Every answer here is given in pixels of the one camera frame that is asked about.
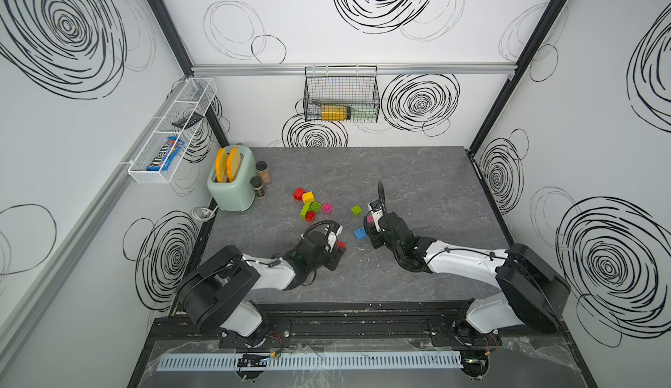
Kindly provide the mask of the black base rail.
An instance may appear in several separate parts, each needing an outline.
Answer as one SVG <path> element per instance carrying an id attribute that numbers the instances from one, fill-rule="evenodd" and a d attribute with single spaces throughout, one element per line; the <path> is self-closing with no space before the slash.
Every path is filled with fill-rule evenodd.
<path id="1" fill-rule="evenodd" d="M 270 333 L 281 336 L 284 346 L 298 341 L 327 339 L 428 338 L 434 345 L 456 345 L 454 322 L 465 322 L 472 300 L 445 302 L 354 302 L 354 303 L 260 303 Z M 550 336 L 531 327 L 498 328 L 501 337 Z M 215 341 L 225 347 L 242 347 L 242 340 L 229 332 L 199 332 L 185 314 L 157 318 L 147 337 L 157 341 Z"/>

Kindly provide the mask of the blue candy packet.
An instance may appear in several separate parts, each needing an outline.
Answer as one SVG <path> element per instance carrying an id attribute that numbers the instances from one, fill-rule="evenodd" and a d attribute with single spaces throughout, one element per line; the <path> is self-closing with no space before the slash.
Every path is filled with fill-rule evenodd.
<path id="1" fill-rule="evenodd" d="M 147 171 L 167 171 L 173 159 L 183 148 L 183 140 L 176 137 L 166 138 L 157 155 L 147 165 Z"/>

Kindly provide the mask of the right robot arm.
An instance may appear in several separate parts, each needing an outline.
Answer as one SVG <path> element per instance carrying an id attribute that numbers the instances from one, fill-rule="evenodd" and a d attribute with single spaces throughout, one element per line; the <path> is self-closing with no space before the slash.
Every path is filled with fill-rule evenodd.
<path id="1" fill-rule="evenodd" d="M 527 246 L 487 250 L 420 237 L 380 199 L 369 204 L 363 229 L 374 248 L 388 248 L 406 271 L 454 274 L 498 289 L 491 297 L 468 302 L 454 328 L 483 335 L 519 325 L 544 334 L 563 329 L 560 315 L 571 293 L 569 284 Z"/>

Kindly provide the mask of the long green lego brick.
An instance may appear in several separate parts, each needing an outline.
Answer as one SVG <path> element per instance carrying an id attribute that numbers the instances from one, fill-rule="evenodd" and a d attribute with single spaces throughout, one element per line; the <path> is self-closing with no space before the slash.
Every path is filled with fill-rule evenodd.
<path id="1" fill-rule="evenodd" d="M 303 203 L 303 207 L 302 207 L 302 211 L 301 211 L 301 218 L 302 219 L 306 218 L 307 213 L 309 212 L 310 206 L 311 206 L 311 202 L 304 202 Z"/>

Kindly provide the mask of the mint green toaster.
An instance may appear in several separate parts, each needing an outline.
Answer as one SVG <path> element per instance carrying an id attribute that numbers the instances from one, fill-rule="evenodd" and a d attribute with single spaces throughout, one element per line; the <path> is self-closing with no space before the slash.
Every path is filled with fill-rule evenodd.
<path id="1" fill-rule="evenodd" d="M 229 153 L 232 147 L 239 147 L 242 162 L 239 173 L 234 182 L 218 183 L 215 178 L 215 163 L 207 180 L 208 190 L 216 201 L 218 209 L 227 212 L 246 211 L 255 199 L 250 179 L 258 176 L 256 160 L 251 149 L 244 145 L 229 145 L 225 147 Z"/>

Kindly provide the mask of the black remote control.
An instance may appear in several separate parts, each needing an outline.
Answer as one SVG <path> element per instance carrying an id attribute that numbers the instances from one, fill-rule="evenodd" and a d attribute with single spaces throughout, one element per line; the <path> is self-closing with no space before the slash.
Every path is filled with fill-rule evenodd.
<path id="1" fill-rule="evenodd" d="M 188 116 L 180 118 L 176 122 L 172 122 L 171 125 L 177 130 L 188 130 L 191 127 L 199 124 L 204 117 L 197 112 L 194 112 Z"/>

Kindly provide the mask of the yellow toast slice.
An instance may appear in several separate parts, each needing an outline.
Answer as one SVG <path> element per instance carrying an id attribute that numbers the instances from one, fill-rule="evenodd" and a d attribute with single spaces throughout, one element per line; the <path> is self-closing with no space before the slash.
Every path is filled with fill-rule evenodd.
<path id="1" fill-rule="evenodd" d="M 228 161 L 228 152 L 225 148 L 218 150 L 218 154 L 215 161 L 215 178 L 218 183 L 227 182 L 227 161 Z"/>
<path id="2" fill-rule="evenodd" d="M 226 179 L 229 183 L 234 182 L 234 180 L 237 178 L 241 162 L 242 162 L 242 155 L 240 152 L 240 148 L 232 147 L 232 149 L 228 153 L 225 165 Z"/>

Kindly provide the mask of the dark pepper jar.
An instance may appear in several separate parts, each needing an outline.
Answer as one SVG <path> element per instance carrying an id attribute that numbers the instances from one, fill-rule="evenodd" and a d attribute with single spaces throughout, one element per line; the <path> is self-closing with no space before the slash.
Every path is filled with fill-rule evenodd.
<path id="1" fill-rule="evenodd" d="M 253 188 L 255 197 L 258 199 L 264 198 L 266 195 L 264 184 L 259 176 L 250 179 L 250 185 Z"/>

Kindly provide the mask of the yellow item in basket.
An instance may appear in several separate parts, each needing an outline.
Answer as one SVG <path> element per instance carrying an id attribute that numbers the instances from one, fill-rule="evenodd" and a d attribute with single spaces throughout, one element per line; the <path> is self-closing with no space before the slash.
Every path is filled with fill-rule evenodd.
<path id="1" fill-rule="evenodd" d="M 342 105 L 323 105 L 321 120 L 325 122 L 343 122 L 351 117 L 351 109 Z"/>

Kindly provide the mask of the yellow toast slice right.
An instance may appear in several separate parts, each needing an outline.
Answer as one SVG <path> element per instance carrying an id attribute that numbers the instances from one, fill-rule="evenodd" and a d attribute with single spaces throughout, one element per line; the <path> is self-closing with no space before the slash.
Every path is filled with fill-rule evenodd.
<path id="1" fill-rule="evenodd" d="M 237 178 L 241 162 L 242 162 L 242 155 L 240 152 L 240 148 L 232 147 L 232 149 L 228 153 L 225 165 L 226 179 L 229 183 L 234 182 L 234 180 Z"/>

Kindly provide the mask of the small green lego brick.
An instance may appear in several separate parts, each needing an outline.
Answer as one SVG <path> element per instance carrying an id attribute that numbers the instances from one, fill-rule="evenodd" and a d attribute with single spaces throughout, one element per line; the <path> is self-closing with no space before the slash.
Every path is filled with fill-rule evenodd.
<path id="1" fill-rule="evenodd" d="M 309 211 L 319 213 L 321 208 L 322 208 L 322 205 L 320 203 L 312 202 L 310 207 L 309 207 Z"/>

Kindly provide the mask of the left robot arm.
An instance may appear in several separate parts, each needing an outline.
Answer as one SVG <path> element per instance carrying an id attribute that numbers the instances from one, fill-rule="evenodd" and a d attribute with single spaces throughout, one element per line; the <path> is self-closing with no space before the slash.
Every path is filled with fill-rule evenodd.
<path id="1" fill-rule="evenodd" d="M 259 258 L 228 245 L 187 274 L 176 289 L 176 300 L 199 332 L 223 330 L 245 338 L 263 339 L 266 318 L 246 298 L 253 290 L 288 291 L 308 286 L 319 269 L 334 271 L 345 252 L 342 226 L 333 220 L 316 222 L 283 255 Z"/>

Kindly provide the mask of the blue lego brick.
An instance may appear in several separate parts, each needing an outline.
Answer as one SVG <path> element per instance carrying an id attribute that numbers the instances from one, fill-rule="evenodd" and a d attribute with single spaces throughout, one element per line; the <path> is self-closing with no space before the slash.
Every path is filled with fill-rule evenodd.
<path id="1" fill-rule="evenodd" d="M 365 229 L 364 229 L 363 227 L 357 229 L 357 230 L 355 231 L 355 236 L 356 236 L 359 240 L 364 239 L 364 238 L 367 236 L 367 234 L 366 234 L 366 232 L 365 232 Z"/>

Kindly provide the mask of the yellow toast slice left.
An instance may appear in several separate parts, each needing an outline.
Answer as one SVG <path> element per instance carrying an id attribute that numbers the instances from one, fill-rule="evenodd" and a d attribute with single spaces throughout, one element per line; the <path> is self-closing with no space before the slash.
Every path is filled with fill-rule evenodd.
<path id="1" fill-rule="evenodd" d="M 228 161 L 228 152 L 225 148 L 218 150 L 218 154 L 215 161 L 215 178 L 218 183 L 227 182 L 227 161 Z"/>

